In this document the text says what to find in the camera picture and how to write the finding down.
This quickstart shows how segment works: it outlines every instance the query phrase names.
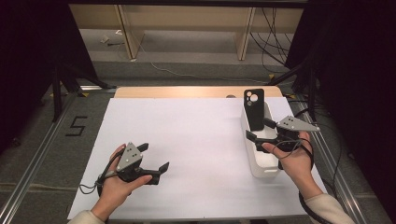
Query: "hand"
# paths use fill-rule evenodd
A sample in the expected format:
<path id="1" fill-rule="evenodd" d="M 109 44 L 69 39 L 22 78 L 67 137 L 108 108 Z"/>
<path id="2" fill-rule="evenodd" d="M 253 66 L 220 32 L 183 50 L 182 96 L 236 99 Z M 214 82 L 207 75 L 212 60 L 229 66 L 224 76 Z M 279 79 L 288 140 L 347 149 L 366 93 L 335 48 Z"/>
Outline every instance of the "hand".
<path id="1" fill-rule="evenodd" d="M 113 152 L 110 159 L 125 147 L 125 144 L 119 146 Z M 120 157 L 116 158 L 111 163 L 108 171 L 115 171 L 119 161 Z M 132 191 L 147 184 L 151 178 L 151 175 L 144 175 L 130 183 L 122 181 L 118 176 L 107 178 L 103 185 L 102 194 L 96 205 L 92 208 L 91 212 L 102 221 L 106 221 L 108 217 L 114 212 L 114 210 L 116 210 L 117 207 L 125 202 L 126 198 L 131 194 Z"/>
<path id="2" fill-rule="evenodd" d="M 304 139 L 302 145 L 312 153 L 312 147 L 308 143 L 309 134 L 300 132 L 299 137 Z M 279 158 L 284 171 L 290 176 L 305 199 L 323 193 L 311 174 L 311 159 L 302 148 L 299 147 L 290 154 L 270 143 L 264 143 L 262 147 Z"/>

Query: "sleeve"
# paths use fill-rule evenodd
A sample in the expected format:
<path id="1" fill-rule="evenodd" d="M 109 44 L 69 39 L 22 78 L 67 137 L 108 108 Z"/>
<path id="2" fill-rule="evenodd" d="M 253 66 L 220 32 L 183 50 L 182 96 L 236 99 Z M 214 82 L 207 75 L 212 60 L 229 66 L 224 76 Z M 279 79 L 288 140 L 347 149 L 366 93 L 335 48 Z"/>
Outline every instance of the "sleeve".
<path id="1" fill-rule="evenodd" d="M 354 221 L 344 212 L 341 204 L 329 194 L 320 194 L 305 200 L 306 205 L 318 216 L 330 221 L 331 223 L 352 224 Z"/>
<path id="2" fill-rule="evenodd" d="M 105 224 L 105 222 L 96 217 L 91 211 L 85 210 L 79 212 L 68 224 Z"/>

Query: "table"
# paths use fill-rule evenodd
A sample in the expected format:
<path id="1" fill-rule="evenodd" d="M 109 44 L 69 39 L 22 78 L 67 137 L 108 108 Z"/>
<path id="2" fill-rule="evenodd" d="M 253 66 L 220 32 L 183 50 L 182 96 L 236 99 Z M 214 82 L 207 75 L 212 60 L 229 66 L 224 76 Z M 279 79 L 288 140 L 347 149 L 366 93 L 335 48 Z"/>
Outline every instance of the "table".
<path id="1" fill-rule="evenodd" d="M 134 191 L 110 219 L 184 221 L 304 216 L 298 190 L 284 172 L 266 178 L 256 178 L 250 172 L 241 129 L 240 96 L 246 89 L 257 88 L 119 88 L 108 105 L 81 183 L 93 183 L 101 172 L 98 167 L 106 165 L 117 144 L 133 137 L 137 145 L 149 143 L 143 153 L 143 168 L 158 169 L 170 161 L 169 170 L 158 186 Z M 274 120 L 291 114 L 277 87 L 265 87 L 264 91 Z M 236 98 L 225 99 L 227 95 Z M 325 191 L 315 167 L 313 175 Z M 96 193 L 78 192 L 69 218 L 90 209 L 97 198 Z"/>

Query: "white paper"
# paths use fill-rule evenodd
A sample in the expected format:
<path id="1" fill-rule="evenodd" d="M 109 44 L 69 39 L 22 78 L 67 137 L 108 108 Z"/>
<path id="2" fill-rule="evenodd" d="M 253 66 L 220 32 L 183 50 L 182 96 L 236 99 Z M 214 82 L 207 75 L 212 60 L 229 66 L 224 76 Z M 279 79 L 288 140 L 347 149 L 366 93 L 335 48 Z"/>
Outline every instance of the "white paper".
<path id="1" fill-rule="evenodd" d="M 283 97 L 266 98 L 275 121 L 292 115 Z M 244 219 L 305 215 L 298 190 L 280 172 L 255 178 L 241 128 L 242 98 L 111 99 L 81 184 L 93 185 L 121 144 L 149 143 L 141 167 L 170 162 L 158 186 L 143 186 L 111 219 Z M 317 169 L 312 171 L 325 190 Z M 97 192 L 78 191 L 69 219 L 89 210 Z"/>

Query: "white container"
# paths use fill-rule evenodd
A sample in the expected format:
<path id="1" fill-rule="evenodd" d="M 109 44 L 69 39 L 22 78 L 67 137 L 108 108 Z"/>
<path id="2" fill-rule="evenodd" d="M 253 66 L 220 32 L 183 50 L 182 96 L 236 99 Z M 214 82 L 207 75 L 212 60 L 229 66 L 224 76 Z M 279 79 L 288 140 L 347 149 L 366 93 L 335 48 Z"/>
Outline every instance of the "white container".
<path id="1" fill-rule="evenodd" d="M 272 119 L 271 111 L 268 104 L 264 102 L 264 116 Z M 250 164 L 251 173 L 258 178 L 271 177 L 279 173 L 278 158 L 271 153 L 264 153 L 256 150 L 256 145 L 246 138 L 246 130 L 250 131 L 248 125 L 248 117 L 245 108 L 242 109 L 241 115 L 242 133 L 245 138 L 245 145 L 247 149 L 248 160 Z M 263 130 L 253 132 L 258 138 L 276 138 L 276 129 L 264 127 Z"/>

